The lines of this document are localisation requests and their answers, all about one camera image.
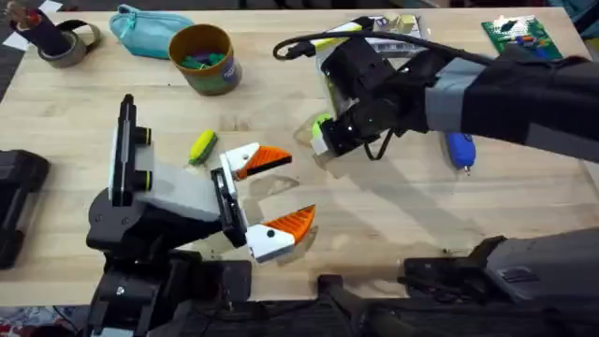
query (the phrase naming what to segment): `tape roll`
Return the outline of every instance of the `tape roll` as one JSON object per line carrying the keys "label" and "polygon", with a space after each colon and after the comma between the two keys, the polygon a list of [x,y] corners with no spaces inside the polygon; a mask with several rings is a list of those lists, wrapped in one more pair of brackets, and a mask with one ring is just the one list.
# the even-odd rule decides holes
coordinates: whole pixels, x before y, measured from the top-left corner
{"label": "tape roll", "polygon": [[[77,33],[73,32],[74,29],[84,25],[89,25],[92,29],[92,33],[94,33],[94,42],[90,43],[89,45],[86,45],[81,37],[79,37]],[[50,65],[55,68],[74,66],[81,62],[88,52],[92,51],[95,49],[95,47],[97,47],[97,45],[99,45],[102,38],[100,30],[96,26],[82,22],[80,20],[68,20],[57,24],[56,27],[61,30],[63,36],[70,43],[71,48],[62,54],[53,56],[46,54],[41,49],[37,49],[37,54],[39,57],[42,60],[50,63]]]}
{"label": "tape roll", "polygon": [[51,66],[56,68],[63,68],[68,66],[74,66],[85,57],[85,43],[81,38],[74,32],[63,31],[63,36],[68,40],[71,48],[59,55],[50,56],[47,55],[43,50],[37,49],[37,54],[42,60],[50,63]]}

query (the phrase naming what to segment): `light wood tabletop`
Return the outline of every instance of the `light wood tabletop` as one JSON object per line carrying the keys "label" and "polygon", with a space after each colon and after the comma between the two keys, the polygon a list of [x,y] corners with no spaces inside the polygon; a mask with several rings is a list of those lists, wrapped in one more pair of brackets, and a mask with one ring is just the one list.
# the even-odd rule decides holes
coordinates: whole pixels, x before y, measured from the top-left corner
{"label": "light wood tabletop", "polygon": [[[494,235],[530,238],[599,224],[597,194],[578,160],[496,140],[475,138],[470,177],[448,165],[436,133],[393,139],[379,162],[356,150],[316,163],[307,125],[327,104],[314,60],[279,62],[271,49],[285,38],[382,12],[181,13],[232,38],[243,79],[235,91],[214,97],[196,94],[170,61],[129,54],[108,28],[112,13],[52,15],[56,22],[93,23],[105,39],[67,69],[52,68],[30,48],[0,105],[0,148],[25,149],[52,163],[18,264],[0,272],[0,305],[91,300],[104,259],[85,245],[87,213],[108,183],[111,133],[125,94],[135,97],[139,123],[153,129],[164,162],[184,168],[191,144],[207,128],[220,138],[216,153],[259,141],[293,154],[293,163],[238,183],[250,221],[316,204],[311,233],[293,255],[254,265],[253,300],[311,298],[321,273],[342,274],[359,295],[404,296],[394,281],[407,257],[440,256],[444,249],[465,255]],[[406,12],[421,16],[429,39],[489,55],[496,51],[480,23],[533,14],[564,55],[588,56],[560,8]],[[213,155],[208,166],[216,164]],[[245,247],[233,250],[224,241],[216,236],[187,248],[208,258],[249,259]]]}

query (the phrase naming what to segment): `black mount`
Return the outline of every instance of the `black mount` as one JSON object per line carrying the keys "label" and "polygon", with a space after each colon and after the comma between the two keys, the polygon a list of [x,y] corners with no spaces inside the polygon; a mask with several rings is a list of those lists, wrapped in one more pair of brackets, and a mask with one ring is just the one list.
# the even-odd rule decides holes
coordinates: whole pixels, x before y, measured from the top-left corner
{"label": "black mount", "polygon": [[318,276],[318,298],[332,300],[349,329],[356,336],[380,337],[447,337],[446,334],[424,328],[416,328],[403,322],[391,308],[364,300],[343,288],[343,277],[337,274]]}
{"label": "black mount", "polygon": [[509,296],[485,274],[487,257],[503,241],[503,236],[485,239],[466,257],[406,258],[398,282],[405,285],[412,298],[441,303],[510,302]]}
{"label": "black mount", "polygon": [[235,247],[246,244],[237,200],[228,193],[221,168],[211,172],[220,218],[201,221],[135,200],[150,191],[151,171],[135,170],[136,150],[149,146],[152,131],[136,126],[133,96],[121,104],[113,153],[111,189],[89,211],[87,245],[104,253],[104,274],[95,290],[85,336],[104,328],[145,336],[169,322],[180,303],[244,301],[250,297],[249,261],[203,261],[176,248],[223,231]]}

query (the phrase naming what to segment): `pencil case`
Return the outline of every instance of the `pencil case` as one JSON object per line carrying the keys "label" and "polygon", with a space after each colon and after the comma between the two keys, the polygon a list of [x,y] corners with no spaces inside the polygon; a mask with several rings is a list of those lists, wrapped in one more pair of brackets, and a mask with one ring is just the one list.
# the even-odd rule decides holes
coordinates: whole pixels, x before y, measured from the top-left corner
{"label": "pencil case", "polygon": [[110,30],[129,52],[168,60],[168,44],[180,30],[194,23],[184,16],[159,11],[143,11],[120,5],[110,18]]}

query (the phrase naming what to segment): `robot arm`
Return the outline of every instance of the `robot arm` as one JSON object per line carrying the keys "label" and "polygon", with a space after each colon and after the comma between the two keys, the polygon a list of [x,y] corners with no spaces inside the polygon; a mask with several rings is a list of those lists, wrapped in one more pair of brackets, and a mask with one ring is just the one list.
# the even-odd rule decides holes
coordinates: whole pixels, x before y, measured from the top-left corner
{"label": "robot arm", "polygon": [[[350,37],[321,70],[333,90],[353,104],[320,125],[317,154],[343,155],[390,130],[461,132],[599,161],[599,65],[581,57],[536,58],[512,46],[496,59],[414,37],[380,32],[339,32],[296,37]],[[395,70],[364,37],[393,38],[427,47]]]}
{"label": "robot arm", "polygon": [[155,160],[152,130],[137,126],[136,113],[133,96],[126,95],[114,135],[109,188],[90,209],[91,248],[120,259],[152,260],[222,231],[235,247],[247,244],[252,256],[264,262],[301,241],[314,206],[251,225],[235,186],[290,163],[290,153],[251,143],[220,154],[220,168],[205,179]]}

